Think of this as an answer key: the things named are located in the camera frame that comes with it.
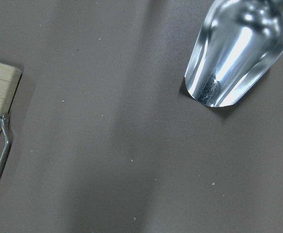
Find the metal scoop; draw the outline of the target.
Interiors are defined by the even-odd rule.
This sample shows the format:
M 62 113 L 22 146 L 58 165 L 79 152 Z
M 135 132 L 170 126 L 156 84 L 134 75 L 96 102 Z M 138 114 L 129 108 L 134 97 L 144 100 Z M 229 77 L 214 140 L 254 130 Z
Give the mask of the metal scoop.
M 283 0 L 216 0 L 199 31 L 184 81 L 208 107 L 236 104 L 283 54 Z

